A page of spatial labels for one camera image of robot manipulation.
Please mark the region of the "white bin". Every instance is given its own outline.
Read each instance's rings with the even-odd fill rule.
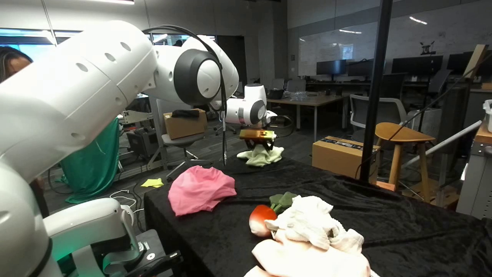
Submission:
[[[485,110],[485,122],[487,123],[487,130],[492,133],[492,109],[491,109],[492,99],[485,100],[484,110]]]

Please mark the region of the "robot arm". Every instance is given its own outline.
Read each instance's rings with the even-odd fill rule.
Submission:
[[[226,97],[234,93],[236,68],[218,45],[202,39],[219,61],[193,38],[181,48],[154,47],[135,26],[111,21],[0,84],[0,115],[9,123],[0,133],[0,271],[61,276],[28,182],[88,145],[138,93],[207,104],[221,99],[220,72]]]

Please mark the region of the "whiteboard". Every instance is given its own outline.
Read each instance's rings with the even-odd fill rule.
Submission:
[[[482,0],[439,10],[412,14],[427,25],[409,19],[393,18],[390,24],[386,60],[420,56],[420,42],[430,44],[437,55],[473,51],[476,44],[492,44],[490,11],[492,1]],[[316,75],[316,63],[340,59],[372,59],[376,44],[377,22],[343,28],[361,34],[339,30],[299,38],[299,76]],[[343,50],[352,47],[351,58]]]

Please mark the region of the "black velvet tablecloth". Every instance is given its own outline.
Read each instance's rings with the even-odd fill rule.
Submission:
[[[181,250],[188,276],[242,277],[257,264],[260,238],[248,219],[258,204],[290,191],[334,205],[331,215],[365,238],[362,253],[381,277],[492,276],[492,220],[437,208],[357,180],[283,158],[262,169],[231,159],[223,172],[237,196],[213,212],[174,216],[169,187],[145,194],[148,228],[167,253]]]

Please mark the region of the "wooden stool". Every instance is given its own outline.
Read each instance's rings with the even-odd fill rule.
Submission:
[[[377,145],[381,145],[382,140],[389,140],[391,136],[401,127],[401,125],[389,122],[382,122],[376,125],[376,136],[378,136]],[[431,192],[429,188],[429,177],[427,174],[427,160],[426,160],[426,148],[425,142],[435,140],[431,136],[427,136],[420,132],[414,131],[410,128],[403,127],[396,136],[391,139],[391,142],[395,143],[395,152],[393,154],[393,162],[391,164],[390,180],[388,183],[394,184],[398,189],[398,178],[400,177],[401,170],[401,153],[403,150],[403,144],[406,142],[416,142],[418,145],[420,156],[420,172],[422,176],[422,192],[424,194],[424,201],[430,203]]]

